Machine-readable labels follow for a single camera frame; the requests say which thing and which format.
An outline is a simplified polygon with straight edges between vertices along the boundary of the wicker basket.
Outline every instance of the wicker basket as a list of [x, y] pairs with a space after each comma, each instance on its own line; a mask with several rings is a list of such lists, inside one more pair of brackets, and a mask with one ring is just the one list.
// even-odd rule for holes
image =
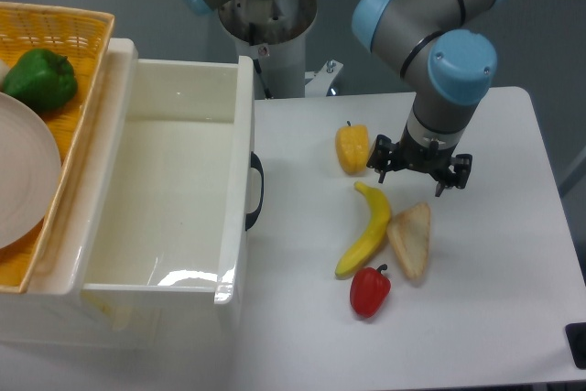
[[95, 108], [96, 79], [114, 29], [114, 16], [59, 6], [0, 2], [0, 59], [13, 66], [33, 48], [67, 56], [75, 70], [78, 91], [61, 109], [41, 118], [55, 136], [62, 168], [60, 182], [45, 218], [27, 235], [0, 249], [0, 293], [27, 291], [41, 258], [71, 173], [76, 154], [82, 153], [81, 132]]

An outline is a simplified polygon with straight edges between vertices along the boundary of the bread slice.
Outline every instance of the bread slice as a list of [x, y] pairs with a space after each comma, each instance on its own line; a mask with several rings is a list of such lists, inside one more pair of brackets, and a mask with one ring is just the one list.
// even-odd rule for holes
[[409, 279], [418, 279], [428, 266], [431, 209], [425, 202], [397, 214], [386, 228], [399, 264]]

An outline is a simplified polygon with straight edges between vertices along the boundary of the red bell pepper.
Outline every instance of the red bell pepper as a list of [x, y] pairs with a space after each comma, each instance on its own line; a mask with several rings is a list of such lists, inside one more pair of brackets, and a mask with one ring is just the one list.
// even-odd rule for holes
[[370, 318], [385, 301], [391, 291], [391, 280], [382, 274], [387, 269], [387, 265], [381, 265], [378, 269], [365, 267], [354, 275], [350, 286], [350, 304], [359, 315]]

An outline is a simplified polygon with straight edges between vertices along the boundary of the banana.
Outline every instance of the banana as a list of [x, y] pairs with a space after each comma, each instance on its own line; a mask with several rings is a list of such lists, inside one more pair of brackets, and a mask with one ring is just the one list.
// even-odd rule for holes
[[376, 253], [385, 239], [386, 227], [391, 221], [391, 205], [382, 191], [360, 181], [354, 183], [354, 188], [366, 198], [371, 213], [370, 222], [360, 238], [338, 262], [335, 271], [338, 278], [349, 277]]

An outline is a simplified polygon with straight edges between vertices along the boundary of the white storage box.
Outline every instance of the white storage box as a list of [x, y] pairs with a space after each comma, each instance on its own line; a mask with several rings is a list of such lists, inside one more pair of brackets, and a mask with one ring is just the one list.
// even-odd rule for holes
[[[196, 343], [237, 325], [245, 229], [262, 206], [261, 191], [246, 213], [251, 166], [262, 176], [252, 153], [253, 63], [136, 60], [129, 40], [112, 45], [130, 60], [122, 92], [103, 90], [80, 187], [49, 244], [56, 249], [27, 294], [0, 296], [0, 340], [145, 343], [166, 315]], [[116, 66], [105, 68], [111, 81]]]

